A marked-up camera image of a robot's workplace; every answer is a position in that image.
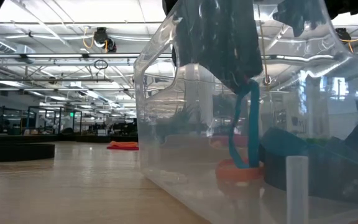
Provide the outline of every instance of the ceiling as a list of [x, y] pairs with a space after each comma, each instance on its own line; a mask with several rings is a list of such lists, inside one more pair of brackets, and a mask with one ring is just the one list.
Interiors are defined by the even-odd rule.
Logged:
[[[67, 98], [74, 104], [94, 103], [96, 109], [104, 109], [103, 104], [117, 103], [121, 109], [114, 110], [115, 114], [131, 114], [134, 116], [135, 98], [132, 77], [134, 74], [134, 57], [126, 53], [139, 54], [147, 41], [157, 31], [165, 18], [161, 0], [23, 0], [25, 5], [19, 7], [17, 0], [5, 0], [0, 10], [0, 38], [7, 43], [22, 44], [30, 47], [37, 54], [91, 54], [104, 53], [104, 50], [93, 45], [92, 33], [97, 27], [106, 27], [108, 35], [117, 45], [116, 58], [104, 58], [108, 63], [105, 70], [98, 70], [94, 66], [96, 59], [89, 58], [32, 58], [33, 64], [27, 65], [23, 61], [12, 58], [0, 58], [0, 78], [28, 78], [46, 79], [82, 79], [79, 84], [70, 82], [23, 82], [23, 85], [33, 88], [63, 89], [82, 88], [88, 91], [38, 91], [39, 96], [58, 95]], [[261, 18], [264, 35], [274, 38], [283, 29], [283, 24], [271, 19], [277, 10], [276, 5], [262, 7]], [[358, 15], [341, 14], [333, 20], [336, 27], [346, 27], [353, 38], [358, 37]], [[306, 42], [308, 32], [297, 40]], [[291, 39], [291, 28], [285, 32], [281, 40], [267, 53], [281, 54], [288, 48], [286, 39]], [[285, 63], [269, 65], [269, 73], [279, 75], [290, 74], [299, 69]], [[147, 82], [150, 89], [155, 91], [168, 87], [175, 76], [172, 60], [169, 57], [161, 58], [147, 71]], [[111, 91], [92, 91], [94, 89], [108, 89]]]

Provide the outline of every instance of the plastic bin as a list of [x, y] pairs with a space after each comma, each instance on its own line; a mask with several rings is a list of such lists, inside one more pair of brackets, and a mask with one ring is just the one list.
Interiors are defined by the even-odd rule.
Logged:
[[358, 55], [323, 0], [178, 1], [135, 88], [142, 172], [205, 219], [358, 222]]

